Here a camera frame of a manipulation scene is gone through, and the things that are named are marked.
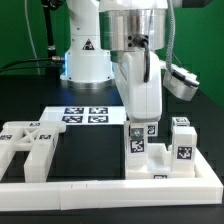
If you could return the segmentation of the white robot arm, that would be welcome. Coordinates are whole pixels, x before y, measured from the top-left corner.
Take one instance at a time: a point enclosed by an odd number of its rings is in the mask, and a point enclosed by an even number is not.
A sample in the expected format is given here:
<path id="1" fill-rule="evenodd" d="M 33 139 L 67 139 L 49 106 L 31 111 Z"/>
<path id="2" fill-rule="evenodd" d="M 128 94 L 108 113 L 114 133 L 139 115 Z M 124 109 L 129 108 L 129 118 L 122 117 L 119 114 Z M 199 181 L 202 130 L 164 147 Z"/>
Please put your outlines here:
<path id="1" fill-rule="evenodd" d="M 71 45 L 62 80 L 76 88 L 113 82 L 129 138 L 142 140 L 162 114 L 162 89 L 189 101 L 197 76 L 172 63 L 176 8 L 213 0 L 67 0 Z"/>

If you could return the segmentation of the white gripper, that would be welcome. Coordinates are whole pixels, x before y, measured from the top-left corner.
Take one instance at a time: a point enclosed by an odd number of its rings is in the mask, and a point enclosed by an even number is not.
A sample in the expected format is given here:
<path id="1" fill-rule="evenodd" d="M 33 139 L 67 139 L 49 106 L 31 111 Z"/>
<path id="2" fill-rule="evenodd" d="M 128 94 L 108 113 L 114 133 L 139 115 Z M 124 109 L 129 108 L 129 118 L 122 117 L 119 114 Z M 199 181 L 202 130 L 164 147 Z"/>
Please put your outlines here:
<path id="1" fill-rule="evenodd" d="M 131 122 L 159 121 L 162 115 L 161 69 L 158 56 L 150 53 L 149 81 L 144 81 L 143 51 L 125 52 L 120 63 L 114 64 L 115 83 Z M 130 138 L 144 137 L 143 128 L 131 128 Z"/>

